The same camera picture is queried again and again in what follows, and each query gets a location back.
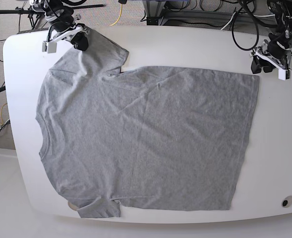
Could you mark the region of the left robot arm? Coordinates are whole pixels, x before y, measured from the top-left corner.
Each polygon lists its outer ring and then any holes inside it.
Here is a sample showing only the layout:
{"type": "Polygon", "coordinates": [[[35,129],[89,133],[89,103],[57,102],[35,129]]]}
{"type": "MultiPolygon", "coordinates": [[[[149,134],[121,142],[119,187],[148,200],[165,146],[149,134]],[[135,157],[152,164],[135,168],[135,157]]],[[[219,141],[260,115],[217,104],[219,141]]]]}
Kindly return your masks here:
{"type": "Polygon", "coordinates": [[[254,74],[278,70],[280,80],[292,76],[292,0],[268,0],[268,9],[275,15],[277,26],[260,46],[252,50],[251,71],[254,74]]]}

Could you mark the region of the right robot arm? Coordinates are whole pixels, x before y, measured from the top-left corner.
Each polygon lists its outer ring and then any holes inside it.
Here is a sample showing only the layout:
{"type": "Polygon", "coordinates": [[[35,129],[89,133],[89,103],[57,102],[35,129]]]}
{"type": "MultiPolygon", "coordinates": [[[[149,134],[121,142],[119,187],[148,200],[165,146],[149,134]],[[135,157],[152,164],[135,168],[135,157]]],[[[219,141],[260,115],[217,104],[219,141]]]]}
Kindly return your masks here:
{"type": "Polygon", "coordinates": [[[42,42],[42,51],[48,54],[57,51],[57,42],[66,40],[80,51],[89,47],[87,36],[89,29],[81,23],[76,23],[80,16],[73,17],[76,6],[84,4],[84,0],[73,2],[70,0],[31,0],[33,11],[43,13],[49,23],[47,38],[42,42]]]}

